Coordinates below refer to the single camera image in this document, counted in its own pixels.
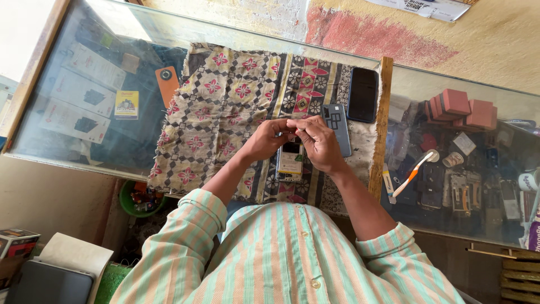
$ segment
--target glass top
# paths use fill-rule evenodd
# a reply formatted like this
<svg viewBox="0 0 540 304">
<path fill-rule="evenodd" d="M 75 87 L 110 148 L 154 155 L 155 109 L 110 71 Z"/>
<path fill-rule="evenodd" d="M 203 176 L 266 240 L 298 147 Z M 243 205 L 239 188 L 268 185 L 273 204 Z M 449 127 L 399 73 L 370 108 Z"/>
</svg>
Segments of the glass top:
<svg viewBox="0 0 540 304">
<path fill-rule="evenodd" d="M 379 63 L 140 5 L 75 0 L 9 154 L 146 180 L 166 114 L 156 70 L 172 67 L 180 76 L 193 42 L 360 67 Z M 122 113 L 114 110 L 118 100 L 128 107 Z"/>
<path fill-rule="evenodd" d="M 454 111 L 457 105 L 448 107 L 460 94 L 469 101 L 470 120 Z M 524 176 L 536 182 L 540 176 L 540 96 L 394 66 L 389 112 L 384 162 L 394 191 L 430 149 L 439 155 L 420 166 L 395 204 L 383 183 L 381 203 L 393 219 L 416 230 L 520 247 L 537 189 Z"/>
<path fill-rule="evenodd" d="M 180 75 L 192 42 L 293 53 L 360 67 L 379 63 L 144 6 L 74 0 L 9 154 L 147 180 L 166 110 L 156 70 L 173 67 Z M 483 121 L 491 123 L 497 107 L 496 126 L 474 130 L 454 128 L 448 120 L 427 122 L 423 101 L 445 89 L 466 92 L 467 102 L 491 102 L 490 114 L 478 112 L 488 115 L 490 119 Z M 540 166 L 540 141 L 533 126 L 540 121 L 540 96 L 398 65 L 391 93 L 385 163 L 394 189 L 427 150 L 436 150 L 439 160 L 420 166 L 396 204 L 389 202 L 383 184 L 381 203 L 390 215 L 417 230 L 519 247 L 535 194 L 521 191 L 521 175 L 540 180 L 540 170 L 534 171 Z M 115 113 L 115 107 L 124 112 Z M 513 119 L 522 121 L 506 122 Z M 454 154 L 447 167 L 443 160 L 451 153 L 459 156 Z"/>
</svg>

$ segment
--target shirt sleeve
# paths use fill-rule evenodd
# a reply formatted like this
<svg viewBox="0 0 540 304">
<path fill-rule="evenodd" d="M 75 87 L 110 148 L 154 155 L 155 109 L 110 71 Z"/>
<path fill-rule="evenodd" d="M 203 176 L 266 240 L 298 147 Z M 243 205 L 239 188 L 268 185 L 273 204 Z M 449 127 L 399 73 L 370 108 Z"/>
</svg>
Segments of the shirt sleeve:
<svg viewBox="0 0 540 304">
<path fill-rule="evenodd" d="M 356 240 L 366 268 L 416 303 L 464 303 L 456 289 L 433 267 L 402 223 L 369 241 Z"/>
<path fill-rule="evenodd" d="M 159 233 L 143 245 L 143 258 L 122 281 L 110 303 L 181 303 L 199 285 L 204 265 L 225 230 L 227 209 L 212 193 L 196 189 L 178 202 Z"/>
</svg>

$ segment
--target man's hand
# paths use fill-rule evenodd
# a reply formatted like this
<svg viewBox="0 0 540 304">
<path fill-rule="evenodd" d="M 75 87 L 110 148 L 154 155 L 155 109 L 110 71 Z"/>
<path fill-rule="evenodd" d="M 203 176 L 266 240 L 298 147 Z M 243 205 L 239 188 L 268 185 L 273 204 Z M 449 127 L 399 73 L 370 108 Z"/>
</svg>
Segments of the man's hand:
<svg viewBox="0 0 540 304">
<path fill-rule="evenodd" d="M 287 127 L 287 119 L 266 120 L 257 128 L 257 131 L 247 140 L 246 144 L 237 152 L 245 157 L 249 163 L 270 158 L 282 145 L 293 139 L 295 128 Z"/>
<path fill-rule="evenodd" d="M 287 127 L 304 130 L 297 130 L 296 134 L 302 139 L 309 160 L 318 170 L 332 176 L 348 167 L 341 156 L 334 131 L 326 126 L 320 115 L 305 120 L 287 120 Z"/>
</svg>

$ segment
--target phonepe mug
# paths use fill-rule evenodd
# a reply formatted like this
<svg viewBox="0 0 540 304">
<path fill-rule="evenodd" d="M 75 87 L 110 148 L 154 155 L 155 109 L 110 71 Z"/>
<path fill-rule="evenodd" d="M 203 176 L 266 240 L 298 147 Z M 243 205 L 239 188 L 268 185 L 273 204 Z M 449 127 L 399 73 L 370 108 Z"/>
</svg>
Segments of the phonepe mug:
<svg viewBox="0 0 540 304">
<path fill-rule="evenodd" d="M 536 169 L 529 173 L 523 173 L 518 178 L 519 187 L 523 191 L 538 191 L 540 183 L 540 169 Z"/>
</svg>

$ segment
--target green bucket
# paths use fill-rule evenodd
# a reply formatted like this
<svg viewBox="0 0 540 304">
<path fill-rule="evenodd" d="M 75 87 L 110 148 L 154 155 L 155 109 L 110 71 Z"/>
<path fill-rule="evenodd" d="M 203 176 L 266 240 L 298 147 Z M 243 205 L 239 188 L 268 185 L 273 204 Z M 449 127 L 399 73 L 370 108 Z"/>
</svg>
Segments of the green bucket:
<svg viewBox="0 0 540 304">
<path fill-rule="evenodd" d="M 161 203 L 159 206 L 152 210 L 151 212 L 144 212 L 144 211 L 137 211 L 135 210 L 135 202 L 133 201 L 133 198 L 131 197 L 131 191 L 135 187 L 134 181 L 126 181 L 124 185 L 122 186 L 122 189 L 120 189 L 120 205 L 122 208 L 126 211 L 127 214 L 133 215 L 136 217 L 148 217 L 156 212 L 158 212 L 160 209 L 162 209 L 163 205 L 168 200 L 167 196 L 164 196 L 161 199 Z"/>
</svg>

